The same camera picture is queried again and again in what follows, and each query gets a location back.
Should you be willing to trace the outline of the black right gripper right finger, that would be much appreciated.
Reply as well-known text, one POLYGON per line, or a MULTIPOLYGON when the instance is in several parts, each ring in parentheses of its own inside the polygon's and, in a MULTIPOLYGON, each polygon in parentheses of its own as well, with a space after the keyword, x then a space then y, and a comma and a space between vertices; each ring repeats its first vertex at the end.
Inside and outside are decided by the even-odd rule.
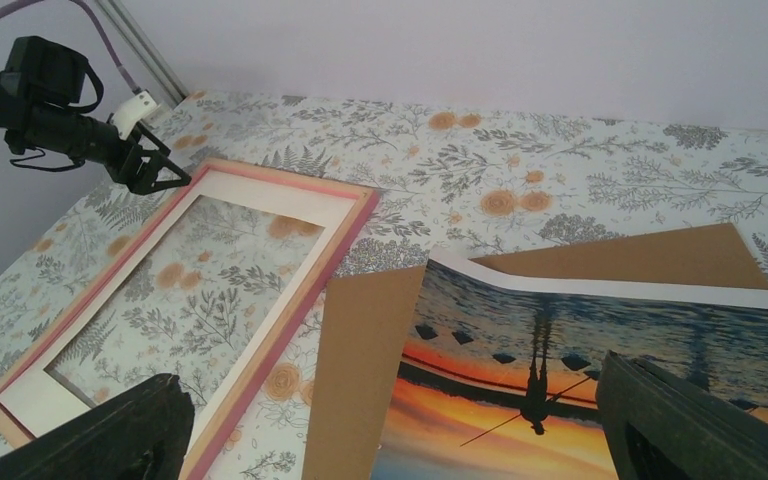
POLYGON ((642 358, 606 354, 595 393, 621 479, 768 479, 768 422, 642 358))

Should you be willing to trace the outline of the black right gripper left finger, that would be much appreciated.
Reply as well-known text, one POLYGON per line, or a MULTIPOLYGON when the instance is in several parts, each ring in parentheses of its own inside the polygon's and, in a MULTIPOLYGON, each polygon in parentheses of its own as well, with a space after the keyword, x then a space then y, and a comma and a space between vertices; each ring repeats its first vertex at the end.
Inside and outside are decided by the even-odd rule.
POLYGON ((157 374, 0 457, 0 479, 177 479, 195 409, 157 374))

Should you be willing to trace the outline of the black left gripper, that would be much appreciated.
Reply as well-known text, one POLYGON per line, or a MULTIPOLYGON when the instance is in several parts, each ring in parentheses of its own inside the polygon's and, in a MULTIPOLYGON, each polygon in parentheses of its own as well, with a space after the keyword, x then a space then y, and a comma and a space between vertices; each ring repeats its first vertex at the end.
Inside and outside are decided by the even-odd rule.
POLYGON ((188 172, 166 154, 147 149, 142 140, 157 145, 142 122, 122 139, 114 125, 89 119, 79 159, 101 164, 115 183, 126 185, 137 195, 151 195, 191 183, 188 172))

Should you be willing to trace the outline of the white photo mat border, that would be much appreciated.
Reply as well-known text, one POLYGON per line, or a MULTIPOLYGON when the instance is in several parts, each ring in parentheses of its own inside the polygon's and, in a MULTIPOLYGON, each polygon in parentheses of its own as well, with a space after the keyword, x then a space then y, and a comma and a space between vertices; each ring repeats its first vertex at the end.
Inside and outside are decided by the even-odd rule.
POLYGON ((376 202, 368 189, 212 160, 0 380, 0 430, 41 436, 158 373, 210 437, 250 400, 376 202))

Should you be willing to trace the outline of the pink wooden picture frame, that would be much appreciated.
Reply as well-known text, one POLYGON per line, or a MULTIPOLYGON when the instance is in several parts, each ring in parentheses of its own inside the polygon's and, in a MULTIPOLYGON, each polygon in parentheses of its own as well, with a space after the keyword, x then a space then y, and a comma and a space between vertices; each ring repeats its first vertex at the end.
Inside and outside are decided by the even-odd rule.
POLYGON ((322 229, 192 429, 181 476, 202 479, 378 201, 370 188, 220 159, 204 161, 126 242, 87 289, 0 379, 0 433, 19 448, 89 411, 44 368, 74 339, 198 199, 308 222, 322 229))

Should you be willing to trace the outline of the sunset landscape photo print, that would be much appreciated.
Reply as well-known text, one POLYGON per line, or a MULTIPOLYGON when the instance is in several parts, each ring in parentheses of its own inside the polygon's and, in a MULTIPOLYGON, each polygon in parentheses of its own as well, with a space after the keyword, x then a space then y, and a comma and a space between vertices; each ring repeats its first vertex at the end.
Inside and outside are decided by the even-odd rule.
POLYGON ((768 290, 505 274, 435 248, 371 477, 615 478, 609 352, 768 423, 768 290))

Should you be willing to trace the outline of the brown cardboard backing board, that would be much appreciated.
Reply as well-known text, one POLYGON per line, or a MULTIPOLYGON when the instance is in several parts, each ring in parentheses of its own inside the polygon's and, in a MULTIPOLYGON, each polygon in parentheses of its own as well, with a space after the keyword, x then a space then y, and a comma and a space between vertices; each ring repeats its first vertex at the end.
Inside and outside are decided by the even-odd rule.
MULTIPOLYGON (((481 257, 519 276, 768 290, 736 227, 718 224, 481 257)), ((367 479, 424 266, 331 279, 302 476, 367 479)))

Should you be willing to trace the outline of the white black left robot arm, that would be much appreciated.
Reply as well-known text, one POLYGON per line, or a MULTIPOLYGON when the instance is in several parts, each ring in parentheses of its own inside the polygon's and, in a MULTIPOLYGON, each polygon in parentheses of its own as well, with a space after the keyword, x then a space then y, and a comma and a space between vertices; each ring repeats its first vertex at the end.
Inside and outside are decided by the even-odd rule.
POLYGON ((11 165, 36 170, 36 159, 54 152, 69 160, 62 171, 97 163, 137 195, 188 185, 190 175, 145 123, 159 108, 154 98, 139 90, 102 122, 90 115, 98 102, 80 102, 86 81, 101 100, 104 86, 84 55, 39 36, 15 40, 0 72, 0 129, 11 165))

